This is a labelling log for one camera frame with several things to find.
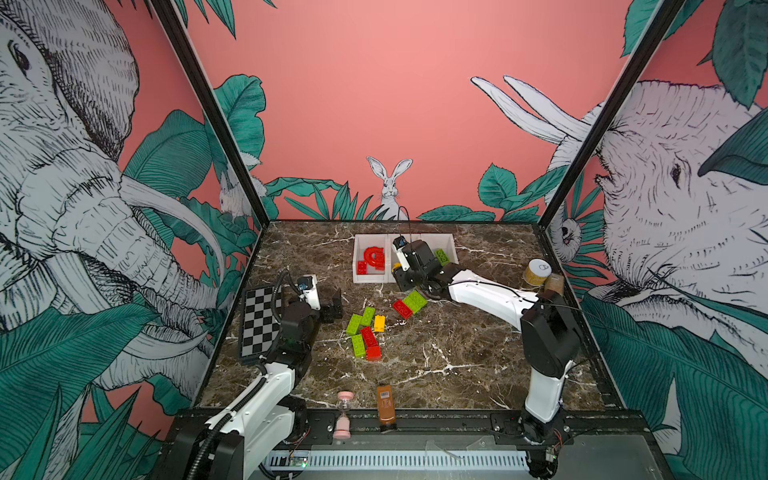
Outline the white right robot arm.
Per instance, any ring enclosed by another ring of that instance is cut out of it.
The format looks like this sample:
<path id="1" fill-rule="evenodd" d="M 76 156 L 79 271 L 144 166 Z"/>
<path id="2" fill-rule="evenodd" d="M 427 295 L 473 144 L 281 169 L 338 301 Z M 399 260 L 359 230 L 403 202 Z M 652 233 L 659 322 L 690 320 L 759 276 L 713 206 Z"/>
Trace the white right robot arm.
<path id="1" fill-rule="evenodd" d="M 571 307 L 556 291 L 522 291 L 485 279 L 456 263 L 442 264 L 429 245 L 398 236 L 392 248 L 399 264 L 392 268 L 403 291 L 419 289 L 435 299 L 466 304 L 491 314 L 520 332 L 531 367 L 524 418 L 551 423 L 560 410 L 566 374 L 576 365 L 581 345 Z"/>

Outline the small red lego brick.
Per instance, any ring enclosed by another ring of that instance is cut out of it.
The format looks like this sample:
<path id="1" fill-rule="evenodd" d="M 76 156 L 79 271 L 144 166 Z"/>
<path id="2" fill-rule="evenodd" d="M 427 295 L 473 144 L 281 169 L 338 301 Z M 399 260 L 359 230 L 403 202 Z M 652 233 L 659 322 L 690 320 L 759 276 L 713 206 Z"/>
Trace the small red lego brick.
<path id="1" fill-rule="evenodd" d="M 392 308 L 403 319 L 409 319 L 413 315 L 413 311 L 402 300 L 395 301 Z"/>

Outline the red arch lego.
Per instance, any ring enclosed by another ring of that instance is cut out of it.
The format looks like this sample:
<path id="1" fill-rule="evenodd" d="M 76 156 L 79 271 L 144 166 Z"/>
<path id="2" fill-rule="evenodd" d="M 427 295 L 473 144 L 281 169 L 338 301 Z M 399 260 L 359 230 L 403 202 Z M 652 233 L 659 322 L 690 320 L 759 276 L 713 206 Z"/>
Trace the red arch lego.
<path id="1" fill-rule="evenodd" d="M 375 270 L 385 269 L 385 252 L 382 247 L 369 247 L 363 252 L 367 266 Z"/>

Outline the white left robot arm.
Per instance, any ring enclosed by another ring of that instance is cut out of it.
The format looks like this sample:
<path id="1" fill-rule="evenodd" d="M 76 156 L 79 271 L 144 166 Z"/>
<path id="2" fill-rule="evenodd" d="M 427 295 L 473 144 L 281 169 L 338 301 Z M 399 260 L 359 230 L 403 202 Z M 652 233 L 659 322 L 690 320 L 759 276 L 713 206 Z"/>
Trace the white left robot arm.
<path id="1" fill-rule="evenodd" d="M 278 444 L 304 437 L 306 403 L 291 392 L 309 369 L 320 326 L 340 319 L 343 306 L 340 290 L 320 303 L 314 275 L 300 277 L 296 290 L 273 313 L 279 333 L 259 377 L 219 413 L 183 426 L 155 479 L 247 479 Z"/>

